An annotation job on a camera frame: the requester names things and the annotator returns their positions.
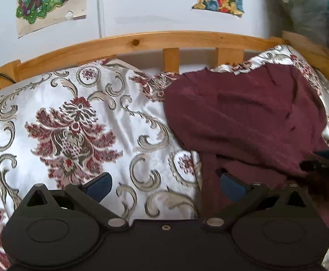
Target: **bedspread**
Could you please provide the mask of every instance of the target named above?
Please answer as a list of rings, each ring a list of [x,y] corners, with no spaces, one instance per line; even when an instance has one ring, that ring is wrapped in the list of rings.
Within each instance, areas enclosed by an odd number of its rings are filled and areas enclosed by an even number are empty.
[[[326,108],[329,144],[329,82],[292,48],[276,46],[215,71],[240,74],[267,62],[293,64],[310,81]],[[162,103],[163,90],[178,76],[150,76],[112,59],[0,90],[0,232],[35,183],[60,189],[102,172],[111,174],[113,188],[101,204],[130,223],[196,217],[199,156],[178,145]],[[0,270],[8,266],[0,243]]]

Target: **wooden headboard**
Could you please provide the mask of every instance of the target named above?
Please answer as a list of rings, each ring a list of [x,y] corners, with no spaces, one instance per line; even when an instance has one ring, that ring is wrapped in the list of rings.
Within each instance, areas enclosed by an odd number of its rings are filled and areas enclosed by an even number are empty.
[[[268,40],[256,37],[221,32],[164,31],[137,33],[108,37],[65,47],[21,63],[9,62],[0,67],[16,82],[35,75],[80,66],[102,58],[114,58],[117,54],[148,50],[163,50],[164,71],[179,70],[180,48],[216,48],[217,65],[238,64],[243,61],[244,51],[264,51],[279,44],[291,43],[285,39],[271,37]],[[329,79],[329,58],[308,49],[295,48],[314,68]],[[12,83],[0,77],[0,89]]]

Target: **maroon cloth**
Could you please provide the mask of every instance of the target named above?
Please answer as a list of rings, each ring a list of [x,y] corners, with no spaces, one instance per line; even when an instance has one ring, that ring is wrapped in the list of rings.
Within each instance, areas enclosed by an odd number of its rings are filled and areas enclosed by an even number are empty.
[[[328,149],[321,136],[324,106],[294,66],[266,64],[240,75],[190,72],[164,95],[166,118],[179,143],[200,153],[205,217],[231,203],[220,189],[217,168],[249,184],[283,188],[293,177],[306,176],[301,161]]]

